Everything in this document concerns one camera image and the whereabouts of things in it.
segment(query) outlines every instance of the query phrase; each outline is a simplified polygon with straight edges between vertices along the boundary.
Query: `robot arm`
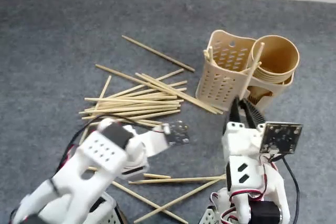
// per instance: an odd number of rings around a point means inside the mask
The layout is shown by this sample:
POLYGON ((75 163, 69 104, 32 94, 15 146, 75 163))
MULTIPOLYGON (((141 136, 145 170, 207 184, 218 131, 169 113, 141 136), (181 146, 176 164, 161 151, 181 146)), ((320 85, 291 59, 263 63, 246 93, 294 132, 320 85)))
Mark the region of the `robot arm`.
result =
POLYGON ((301 129, 300 124, 266 122, 247 100, 236 98, 222 137, 227 188, 211 195, 212 205, 199 223, 207 223, 211 216, 215 221, 209 224, 288 224, 284 181, 269 160, 294 153, 301 129), (240 119, 242 109, 248 127, 240 119))
POLYGON ((163 128, 158 126, 154 131, 137 135, 129 125, 122 127, 112 119, 102 120, 73 157, 22 200, 12 223, 26 223, 25 219, 31 215, 40 216, 39 221, 48 221, 41 223, 87 223, 90 208, 116 177, 136 178, 148 170, 148 156, 172 145, 163 128), (89 166, 95 166, 97 172, 84 179, 89 166), (50 217, 55 209, 58 214, 50 217))

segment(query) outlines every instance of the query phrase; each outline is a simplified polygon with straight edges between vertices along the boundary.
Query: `beige plastic basket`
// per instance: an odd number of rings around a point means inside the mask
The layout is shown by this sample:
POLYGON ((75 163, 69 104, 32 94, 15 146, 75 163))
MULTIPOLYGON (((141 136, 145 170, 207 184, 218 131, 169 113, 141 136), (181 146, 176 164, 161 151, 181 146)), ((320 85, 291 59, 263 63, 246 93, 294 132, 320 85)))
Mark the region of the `beige plastic basket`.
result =
MULTIPOLYGON (((247 62, 255 39, 234 36, 223 30, 212 33, 204 51, 205 63, 196 97, 214 107, 228 110, 232 100, 245 86, 247 62)), ((263 111, 270 102, 292 84, 293 74, 283 83, 274 84, 252 77, 244 97, 263 111)))

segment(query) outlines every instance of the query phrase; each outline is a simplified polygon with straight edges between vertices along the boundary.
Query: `beige plastic cup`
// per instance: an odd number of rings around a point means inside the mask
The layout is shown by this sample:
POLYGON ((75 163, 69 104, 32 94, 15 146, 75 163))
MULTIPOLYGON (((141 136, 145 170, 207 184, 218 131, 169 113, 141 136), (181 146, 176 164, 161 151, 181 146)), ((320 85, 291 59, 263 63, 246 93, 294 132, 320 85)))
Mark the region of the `beige plastic cup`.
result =
POLYGON ((254 61, 261 42, 265 43, 265 47, 260 57, 261 65, 254 72, 254 77, 270 83, 286 81, 299 65, 300 55, 297 47, 289 39, 281 36, 263 36, 253 44, 250 62, 254 61))

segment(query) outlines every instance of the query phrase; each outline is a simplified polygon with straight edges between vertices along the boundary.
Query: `wooden chopstick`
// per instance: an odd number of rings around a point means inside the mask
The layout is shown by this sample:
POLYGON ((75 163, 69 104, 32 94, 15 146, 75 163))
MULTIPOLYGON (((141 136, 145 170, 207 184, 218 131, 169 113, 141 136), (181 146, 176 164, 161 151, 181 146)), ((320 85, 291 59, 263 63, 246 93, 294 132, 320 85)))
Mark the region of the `wooden chopstick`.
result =
POLYGON ((169 57, 168 55, 165 55, 165 54, 163 54, 163 53, 161 53, 161 52, 159 52, 159 51, 157 51, 157 50, 155 50, 155 49, 153 49, 153 48, 151 48, 149 46, 146 46, 143 43, 140 43, 140 42, 136 41, 135 39, 132 39, 132 38, 127 37, 125 35, 122 35, 121 37, 123 37, 124 39, 128 40, 129 42, 132 42, 132 43, 138 45, 139 47, 142 47, 142 48, 144 48, 144 49, 146 49, 146 50, 148 50, 148 51, 150 51, 150 52, 152 52, 152 53, 154 53, 154 54, 156 54, 158 56, 161 56, 162 58, 165 58, 166 60, 168 60, 168 61, 170 61, 172 63, 175 63, 175 64, 181 66, 182 68, 185 68, 185 69, 187 69, 187 70, 189 70, 191 72, 195 72, 195 69, 193 69, 192 67, 190 67, 190 66, 188 66, 188 65, 186 65, 186 64, 184 64, 184 63, 182 63, 182 62, 180 62, 178 60, 175 60, 172 57, 169 57))

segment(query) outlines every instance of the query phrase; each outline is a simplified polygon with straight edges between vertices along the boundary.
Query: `perforated plastic part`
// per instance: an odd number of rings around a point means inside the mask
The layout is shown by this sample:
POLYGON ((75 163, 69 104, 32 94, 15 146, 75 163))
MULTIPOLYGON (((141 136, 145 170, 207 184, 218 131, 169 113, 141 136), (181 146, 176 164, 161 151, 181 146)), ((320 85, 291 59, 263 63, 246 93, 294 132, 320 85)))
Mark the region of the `perforated plastic part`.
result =
MULTIPOLYGON (((247 73, 240 71, 247 67, 254 42, 254 39, 234 36, 223 30, 214 31, 206 49, 209 55, 213 52, 213 57, 205 56, 203 74, 195 96, 212 106, 228 110, 247 79, 247 73)), ((292 84, 292 81, 293 74, 281 84, 268 83, 252 77, 244 97, 263 111, 275 97, 292 84), (254 94, 256 89, 250 87, 257 87, 257 90, 262 88, 265 91, 263 94, 254 94)))
POLYGON ((78 150, 109 172, 116 172, 115 164, 127 158, 123 149, 97 131, 92 132, 78 150))
POLYGON ((113 212, 111 212, 111 214, 106 216, 106 218, 103 221, 101 221, 99 224, 123 224, 123 223, 120 222, 116 211, 113 210, 113 212))
POLYGON ((216 219, 215 212, 212 209, 207 209, 201 220, 199 221, 199 224, 216 224, 218 223, 218 220, 216 219))

